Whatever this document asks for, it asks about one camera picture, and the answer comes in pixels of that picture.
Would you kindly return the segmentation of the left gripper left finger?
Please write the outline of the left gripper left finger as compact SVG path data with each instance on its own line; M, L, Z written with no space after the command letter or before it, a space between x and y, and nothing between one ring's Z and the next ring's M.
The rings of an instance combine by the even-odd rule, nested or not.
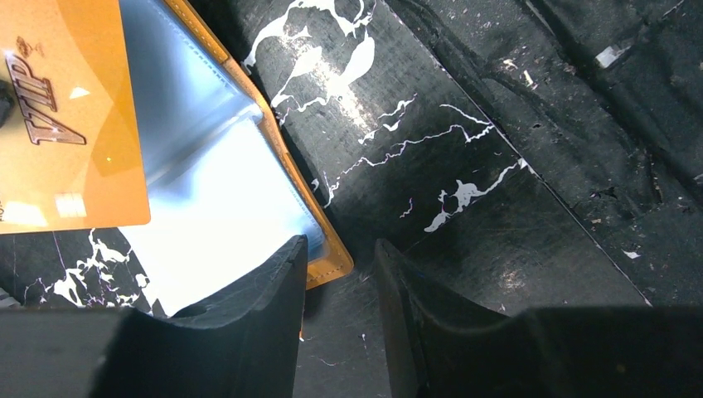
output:
M4 309L4 397L289 397L308 242L171 318L135 308Z

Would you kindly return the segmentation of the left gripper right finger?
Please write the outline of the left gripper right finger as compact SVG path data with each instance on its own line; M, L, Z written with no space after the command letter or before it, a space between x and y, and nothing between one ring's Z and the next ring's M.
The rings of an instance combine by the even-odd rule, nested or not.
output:
M375 247L394 397L699 397L699 307L546 307L515 316Z

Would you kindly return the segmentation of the orange leather card holder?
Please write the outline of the orange leather card holder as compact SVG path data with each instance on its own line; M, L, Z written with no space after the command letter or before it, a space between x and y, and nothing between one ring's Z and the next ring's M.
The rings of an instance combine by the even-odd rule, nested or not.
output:
M308 288L349 274L263 95L191 4L119 7L151 214L122 234L157 313L218 292L296 235L308 240Z

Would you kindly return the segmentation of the orange credit card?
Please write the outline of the orange credit card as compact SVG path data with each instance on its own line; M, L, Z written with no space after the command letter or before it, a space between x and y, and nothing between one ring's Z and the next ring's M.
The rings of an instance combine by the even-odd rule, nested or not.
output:
M120 6L1 4L1 232L150 220Z

